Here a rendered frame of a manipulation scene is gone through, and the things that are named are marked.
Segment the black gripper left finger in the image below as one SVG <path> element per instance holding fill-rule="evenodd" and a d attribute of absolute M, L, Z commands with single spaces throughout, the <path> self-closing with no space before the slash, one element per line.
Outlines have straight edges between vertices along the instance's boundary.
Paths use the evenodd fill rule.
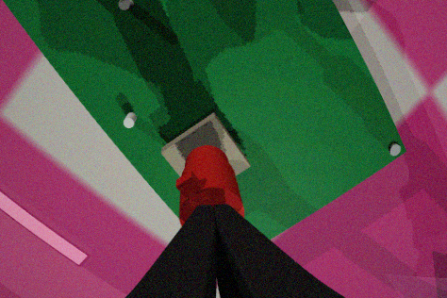
<path fill-rule="evenodd" d="M 216 224 L 198 206 L 125 298 L 216 298 Z"/>

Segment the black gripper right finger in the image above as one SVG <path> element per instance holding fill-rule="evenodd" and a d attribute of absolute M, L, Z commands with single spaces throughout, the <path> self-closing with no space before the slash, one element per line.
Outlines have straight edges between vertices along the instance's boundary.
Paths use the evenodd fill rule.
<path fill-rule="evenodd" d="M 345 298 L 229 205 L 213 206 L 220 298 Z"/>

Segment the green circuit board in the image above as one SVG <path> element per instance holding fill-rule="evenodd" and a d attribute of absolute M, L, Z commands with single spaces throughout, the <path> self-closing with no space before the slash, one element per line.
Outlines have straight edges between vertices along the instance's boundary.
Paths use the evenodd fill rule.
<path fill-rule="evenodd" d="M 181 225 L 269 240 L 406 152 L 333 0 L 3 0 Z"/>

